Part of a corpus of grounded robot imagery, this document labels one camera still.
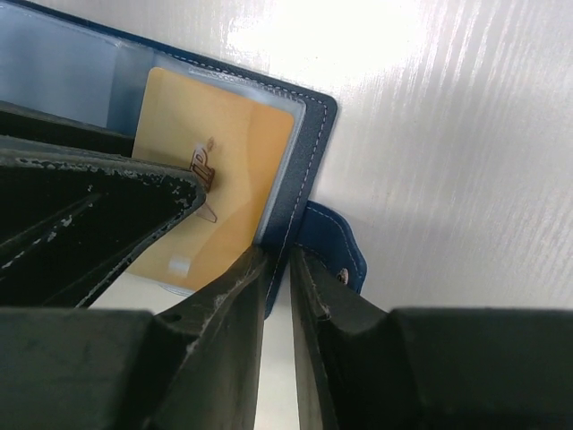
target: tan card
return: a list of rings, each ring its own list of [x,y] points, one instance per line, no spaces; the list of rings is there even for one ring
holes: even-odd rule
[[[152,69],[133,157],[189,168],[208,194],[128,271],[192,290],[223,274],[252,243],[294,122],[274,107]]]

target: card holder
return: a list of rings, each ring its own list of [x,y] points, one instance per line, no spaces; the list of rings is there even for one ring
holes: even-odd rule
[[[291,113],[295,127],[253,241],[273,259],[267,314],[288,249],[295,243],[307,248],[315,243],[324,253],[326,237],[307,240],[297,235],[303,218],[311,219],[315,213],[306,210],[307,201],[338,110],[332,97],[29,2],[0,0],[0,22],[0,101],[61,117],[63,123],[76,121],[84,128],[103,129],[121,136],[123,142],[135,135],[153,67],[192,76]],[[331,213],[322,220],[337,216]],[[342,219],[335,222],[347,226]],[[344,274],[343,269],[350,267],[348,284],[360,291],[365,262],[354,239],[348,241],[343,228],[330,233],[342,235],[339,243],[346,244],[332,271]],[[347,252],[349,244],[354,246],[352,253]]]

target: white stitching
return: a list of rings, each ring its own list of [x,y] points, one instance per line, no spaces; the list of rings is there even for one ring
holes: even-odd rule
[[[199,67],[203,67],[203,68],[208,68],[213,70],[213,66],[212,65],[207,65],[205,63],[200,63],[198,61],[192,60],[191,58],[185,58],[183,56],[176,56],[174,54],[169,54],[168,52],[166,52],[166,54],[168,56],[174,56],[175,58],[179,59],[179,60],[183,60],[187,63],[191,63],[193,65],[198,65]],[[225,74],[232,74],[233,76],[237,76],[240,77],[240,75],[233,73],[233,72],[229,72],[228,70],[221,70],[218,67],[214,68],[217,72],[221,72],[221,73],[225,73]],[[246,79],[247,81],[252,81],[252,82],[256,82],[259,83],[260,85],[266,85],[266,87],[268,88],[274,88],[277,90],[283,90],[283,91],[288,91],[285,88],[279,87],[277,85],[272,85],[272,84],[264,84],[263,82],[259,82],[255,79],[249,78],[247,76],[243,77],[243,79]],[[275,265],[275,270],[272,273],[272,278],[270,279],[270,285],[269,285],[269,291],[267,291],[267,296],[265,297],[265,302],[267,301],[267,299],[269,298],[269,294],[270,291],[272,290],[272,284],[275,281],[275,278],[277,276],[277,270],[278,270],[278,264],[280,263],[280,257],[282,257],[283,253],[285,252],[285,247],[287,246],[287,239],[288,239],[288,234],[290,233],[290,228],[293,226],[293,220],[295,219],[295,212],[296,212],[296,208],[298,208],[298,203],[301,201],[301,196],[303,195],[303,189],[304,186],[306,185],[306,181],[308,180],[308,175],[309,172],[311,171],[311,166],[312,166],[312,162],[314,161],[314,156],[316,155],[316,150],[319,146],[319,142],[321,141],[321,136],[322,136],[322,132],[324,130],[324,125],[326,124],[326,118],[329,112],[329,109],[327,108],[327,106],[324,104],[324,102],[309,96],[307,94],[303,94],[302,92],[296,92],[294,90],[290,91],[291,94],[296,94],[299,97],[305,97],[306,99],[310,99],[312,101],[316,101],[318,102],[320,105],[322,105],[324,107],[324,117],[322,118],[322,124],[321,124],[321,129],[319,130],[319,135],[316,138],[316,142],[314,143],[314,147],[312,148],[312,155],[311,155],[311,160],[308,163],[308,167],[306,168],[306,173],[304,174],[304,179],[303,182],[301,183],[301,189],[298,192],[298,195],[296,196],[296,202],[295,202],[295,207],[293,208],[293,213],[291,213],[290,215],[290,220],[288,221],[288,227],[286,228],[286,233],[285,233],[285,237],[283,239],[283,245],[280,247],[280,251],[278,252],[278,258],[277,258],[277,264]]]
[[[344,229],[342,228],[342,226],[338,223],[338,221],[336,221],[334,218],[330,217],[330,216],[327,215],[326,213],[322,213],[322,212],[320,212],[320,211],[317,211],[317,210],[314,209],[314,208],[308,208],[308,209],[310,209],[310,210],[313,211],[313,212],[318,213],[319,215],[321,215],[321,216],[323,216],[323,217],[325,217],[325,218],[330,219],[332,222],[334,222],[334,223],[338,226],[338,228],[340,228],[340,233],[342,233],[342,237],[344,238],[344,244],[346,245],[346,250],[348,251],[348,255],[350,256],[350,260],[352,260],[352,264],[355,266],[356,273],[358,273],[358,266],[356,265],[355,258],[352,256],[352,253],[350,252],[350,246],[348,245],[348,241],[346,240],[346,234],[345,234]]]

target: wallet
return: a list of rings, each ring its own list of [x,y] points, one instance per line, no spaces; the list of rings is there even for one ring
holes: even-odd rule
[[[308,200],[337,115],[332,97],[29,2],[0,0],[0,22],[0,135],[130,157],[154,67],[289,112],[294,129],[253,240],[272,260],[266,315],[293,246],[360,292],[366,262],[348,223]]]

